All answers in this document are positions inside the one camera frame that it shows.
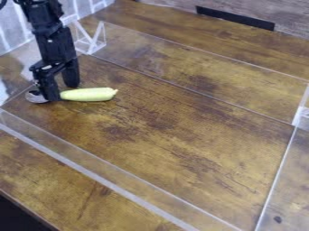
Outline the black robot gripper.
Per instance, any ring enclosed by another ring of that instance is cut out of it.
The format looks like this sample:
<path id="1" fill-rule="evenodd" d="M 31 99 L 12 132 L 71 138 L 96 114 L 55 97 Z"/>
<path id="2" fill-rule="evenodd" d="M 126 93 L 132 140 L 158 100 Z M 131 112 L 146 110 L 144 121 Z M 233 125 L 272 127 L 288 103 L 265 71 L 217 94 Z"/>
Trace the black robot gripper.
<path id="1" fill-rule="evenodd" d="M 62 4 L 58 0 L 17 0 L 17 4 L 31 24 L 41 60 L 31 66 L 33 82 L 48 101 L 59 101 L 60 93 L 56 84 L 56 74 L 44 70 L 47 66 L 63 64 L 62 76 L 68 88 L 80 84 L 80 69 L 78 54 L 70 28 L 63 24 Z"/>

